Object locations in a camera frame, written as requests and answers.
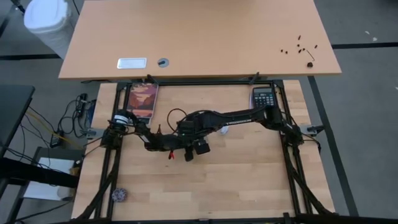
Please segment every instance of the small round object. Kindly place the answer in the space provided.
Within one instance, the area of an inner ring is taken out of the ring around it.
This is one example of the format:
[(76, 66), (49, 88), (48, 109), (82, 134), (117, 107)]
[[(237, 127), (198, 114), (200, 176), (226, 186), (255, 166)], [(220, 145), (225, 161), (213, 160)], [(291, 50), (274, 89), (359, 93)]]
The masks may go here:
[(161, 58), (157, 61), (157, 64), (160, 68), (165, 68), (169, 66), (169, 60), (167, 58)]
[(127, 198), (127, 190), (117, 188), (112, 193), (112, 200), (114, 202), (123, 202)]
[(228, 126), (224, 126), (224, 127), (222, 127), (221, 130), (220, 130), (220, 133), (221, 133), (222, 135), (226, 134), (227, 132), (228, 132)]

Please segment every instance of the black robotic arm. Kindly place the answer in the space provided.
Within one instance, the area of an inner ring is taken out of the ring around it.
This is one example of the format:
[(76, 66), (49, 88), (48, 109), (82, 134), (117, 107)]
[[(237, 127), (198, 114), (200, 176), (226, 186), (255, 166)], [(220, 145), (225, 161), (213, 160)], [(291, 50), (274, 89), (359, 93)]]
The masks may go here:
[[(146, 123), (140, 121), (132, 112), (119, 110), (114, 119), (109, 121), (109, 127), (101, 140), (102, 146), (117, 146), (121, 138), (127, 134), (138, 135), (148, 151), (170, 151), (185, 149), (185, 160), (193, 159), (193, 150), (198, 155), (210, 152), (204, 137), (218, 131), (224, 126), (257, 122), (267, 129), (281, 131), (291, 144), (302, 144), (303, 138), (300, 128), (289, 125), (283, 119), (282, 112), (274, 106), (254, 108), (250, 110), (219, 113), (216, 111), (195, 111), (186, 115), (177, 123), (176, 133), (162, 134), (160, 131), (152, 133)], [(128, 127), (134, 127), (129, 133)]]

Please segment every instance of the wooden tabletop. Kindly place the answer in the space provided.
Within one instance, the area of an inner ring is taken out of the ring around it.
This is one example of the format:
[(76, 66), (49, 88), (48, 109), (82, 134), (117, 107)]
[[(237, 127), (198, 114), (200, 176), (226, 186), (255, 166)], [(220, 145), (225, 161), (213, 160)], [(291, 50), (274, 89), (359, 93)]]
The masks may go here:
[[(292, 116), (298, 124), (309, 124), (300, 83), (291, 80), (284, 84)], [(162, 86), (151, 122), (152, 131), (161, 124), (163, 133), (172, 132), (166, 116), (173, 108), (187, 113), (202, 109), (219, 112), (248, 109), (253, 87)], [(116, 84), (101, 85), (92, 127), (108, 126), (115, 92)], [(170, 123), (175, 124), (182, 116), (178, 111), (172, 113)], [(208, 142), (209, 153), (185, 162), (183, 150), (175, 151), (175, 160), (168, 160), (166, 152), (145, 150), (137, 136), (124, 137), (117, 187), (126, 189), (128, 198), (115, 204), (113, 220), (264, 218), (281, 217), (283, 212), (294, 215), (278, 132), (256, 123), (240, 124), (230, 126), (224, 136), (210, 134)], [(87, 151), (98, 144), (88, 145)], [(317, 145), (306, 141), (300, 151), (308, 186), (333, 211)], [(73, 217), (79, 216), (94, 197), (103, 158), (103, 148), (85, 158)], [(299, 190), (298, 196), (303, 205)]]
[[(119, 58), (146, 58), (147, 65), (120, 70)], [(161, 58), (168, 67), (158, 66)], [(85, 1), (59, 78), (257, 72), (341, 73), (313, 0)]]

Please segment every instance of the book cover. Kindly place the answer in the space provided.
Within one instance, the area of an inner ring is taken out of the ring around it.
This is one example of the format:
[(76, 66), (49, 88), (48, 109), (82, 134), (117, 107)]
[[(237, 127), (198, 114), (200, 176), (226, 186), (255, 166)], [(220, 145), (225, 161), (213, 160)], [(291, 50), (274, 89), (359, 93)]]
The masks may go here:
[(133, 83), (127, 110), (138, 118), (151, 118), (154, 115), (158, 89), (158, 85), (153, 83)]

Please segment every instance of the gray carpet floor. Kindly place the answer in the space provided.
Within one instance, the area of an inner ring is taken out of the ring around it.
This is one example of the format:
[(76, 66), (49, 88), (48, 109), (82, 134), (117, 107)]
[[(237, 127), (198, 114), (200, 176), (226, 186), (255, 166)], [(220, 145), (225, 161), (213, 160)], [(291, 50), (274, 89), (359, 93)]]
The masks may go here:
[[(22, 3), (26, 7), (29, 0)], [(80, 9), (83, 0), (76, 0), (76, 3)], [(398, 1), (315, 0), (315, 4), (332, 44), (370, 43), (376, 39), (375, 42), (398, 41)], [(0, 1), (0, 22), (10, 7), (9, 1)], [(0, 55), (52, 53), (26, 30), (22, 15), (14, 13), (0, 38)], [(318, 77), (317, 82), (359, 214), (364, 217), (398, 218), (398, 49), (336, 50), (335, 54), (343, 74)], [(0, 61), (0, 83), (35, 86), (31, 106), (56, 125), (69, 101), (80, 93), (87, 93), (89, 99), (94, 99), (99, 88), (99, 83), (59, 80), (61, 65), (60, 59)], [(299, 80), (312, 123), (320, 124), (309, 82), (305, 77)], [(25, 119), (22, 123), (30, 127)], [(49, 139), (44, 130), (42, 134)], [(82, 139), (71, 138), (84, 144)], [(322, 144), (323, 166), (336, 211), (347, 215), (325, 134), (320, 134), (318, 139)], [(37, 146), (45, 146), (30, 133), (26, 133), (26, 144), (25, 153), (28, 156), (33, 156)], [(22, 145), (19, 129), (11, 147), (20, 151)], [(17, 191), (18, 187), (9, 186), (0, 200), (0, 223), (5, 222)], [(60, 204), (47, 200), (26, 200), (19, 217)], [(72, 204), (69, 204), (26, 222), (67, 221), (71, 212)]]

